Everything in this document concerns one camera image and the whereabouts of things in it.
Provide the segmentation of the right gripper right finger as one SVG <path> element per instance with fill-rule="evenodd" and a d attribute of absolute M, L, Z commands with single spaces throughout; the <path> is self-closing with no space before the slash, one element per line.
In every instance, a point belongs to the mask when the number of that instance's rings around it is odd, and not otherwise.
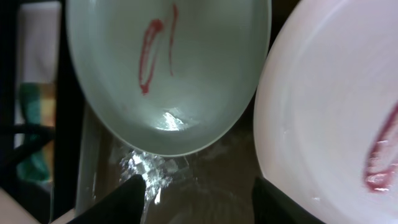
<path fill-rule="evenodd" d="M 323 223 L 263 177 L 255 178 L 251 198 L 255 224 Z"/>

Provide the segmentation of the light green plate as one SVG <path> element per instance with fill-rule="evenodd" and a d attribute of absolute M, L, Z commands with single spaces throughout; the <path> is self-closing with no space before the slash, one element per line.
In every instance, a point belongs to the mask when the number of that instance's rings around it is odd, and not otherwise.
<path fill-rule="evenodd" d="M 270 0 L 71 0 L 65 24 L 87 102 L 118 139 L 185 156 L 251 101 L 271 37 Z"/>

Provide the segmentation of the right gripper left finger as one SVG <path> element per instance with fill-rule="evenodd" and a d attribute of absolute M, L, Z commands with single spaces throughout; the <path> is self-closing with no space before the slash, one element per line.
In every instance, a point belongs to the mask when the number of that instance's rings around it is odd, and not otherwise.
<path fill-rule="evenodd" d="M 111 194 L 68 224 L 140 224 L 144 210 L 146 183 L 133 175 Z"/>

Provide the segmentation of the pink plate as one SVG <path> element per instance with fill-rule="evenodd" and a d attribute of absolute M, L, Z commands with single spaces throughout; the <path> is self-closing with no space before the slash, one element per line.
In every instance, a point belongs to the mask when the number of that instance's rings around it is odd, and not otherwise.
<path fill-rule="evenodd" d="M 264 177 L 325 223 L 397 222 L 397 0 L 300 1 L 254 109 Z"/>

